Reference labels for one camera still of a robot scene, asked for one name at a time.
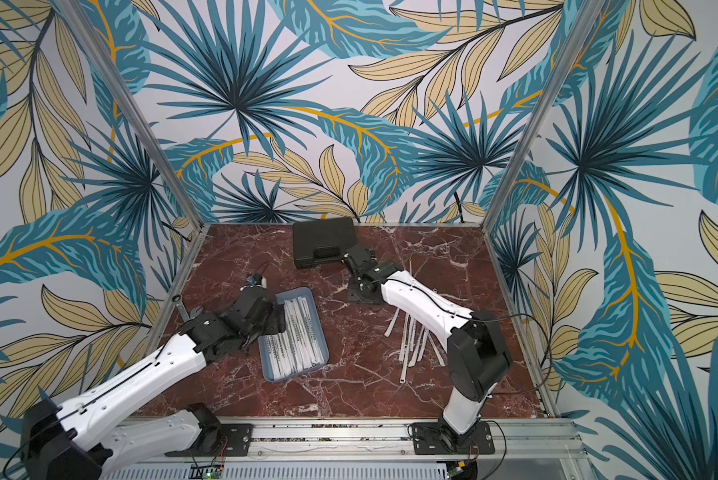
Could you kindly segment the blue plastic storage tray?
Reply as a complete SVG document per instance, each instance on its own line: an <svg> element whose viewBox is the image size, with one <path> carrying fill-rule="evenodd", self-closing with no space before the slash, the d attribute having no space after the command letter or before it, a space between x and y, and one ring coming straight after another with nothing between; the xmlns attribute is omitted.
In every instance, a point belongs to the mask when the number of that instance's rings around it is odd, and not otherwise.
<svg viewBox="0 0 718 480"><path fill-rule="evenodd" d="M277 295L285 315L285 331L258 340L263 377L283 382L326 366L329 350L312 291L297 288Z"/></svg>

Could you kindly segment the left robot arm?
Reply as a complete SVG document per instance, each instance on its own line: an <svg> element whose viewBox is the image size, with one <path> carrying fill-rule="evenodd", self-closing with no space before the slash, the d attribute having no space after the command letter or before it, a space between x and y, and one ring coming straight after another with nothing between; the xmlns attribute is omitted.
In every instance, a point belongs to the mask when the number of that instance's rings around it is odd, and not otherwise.
<svg viewBox="0 0 718 480"><path fill-rule="evenodd" d="M16 454L31 479L99 479L165 454L214 456L226 442L220 421L202 404L139 425L121 423L182 379L285 329L276 297L262 285L245 286L230 306L185 322L157 351L108 381L61 404L30 407Z"/></svg>

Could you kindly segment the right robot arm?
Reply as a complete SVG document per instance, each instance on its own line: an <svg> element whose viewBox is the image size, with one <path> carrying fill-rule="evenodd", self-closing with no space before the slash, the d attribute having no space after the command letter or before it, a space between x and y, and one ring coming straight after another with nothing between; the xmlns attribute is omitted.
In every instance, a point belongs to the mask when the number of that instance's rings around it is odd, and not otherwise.
<svg viewBox="0 0 718 480"><path fill-rule="evenodd" d="M500 321L488 311L447 300L395 263L379 262L360 244L343 254L343 262L361 292L404 311L439 340L453 385L440 429L457 439L469 434L513 363Z"/></svg>

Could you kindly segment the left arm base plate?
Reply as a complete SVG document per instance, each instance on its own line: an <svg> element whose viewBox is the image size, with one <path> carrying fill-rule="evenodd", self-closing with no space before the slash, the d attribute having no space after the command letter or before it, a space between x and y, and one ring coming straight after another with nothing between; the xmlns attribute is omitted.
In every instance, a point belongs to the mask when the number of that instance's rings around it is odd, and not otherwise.
<svg viewBox="0 0 718 480"><path fill-rule="evenodd" d="M246 457L252 439L249 423L219 424L203 428L199 437L186 450L172 452L179 457Z"/></svg>

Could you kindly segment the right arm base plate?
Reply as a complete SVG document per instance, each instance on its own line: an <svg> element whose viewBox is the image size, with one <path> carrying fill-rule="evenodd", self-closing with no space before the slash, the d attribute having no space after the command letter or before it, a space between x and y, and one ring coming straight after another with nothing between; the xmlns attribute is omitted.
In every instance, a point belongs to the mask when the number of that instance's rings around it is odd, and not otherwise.
<svg viewBox="0 0 718 480"><path fill-rule="evenodd" d="M486 422L475 423L458 434L444 422L414 422L407 426L416 455L494 454L493 436Z"/></svg>

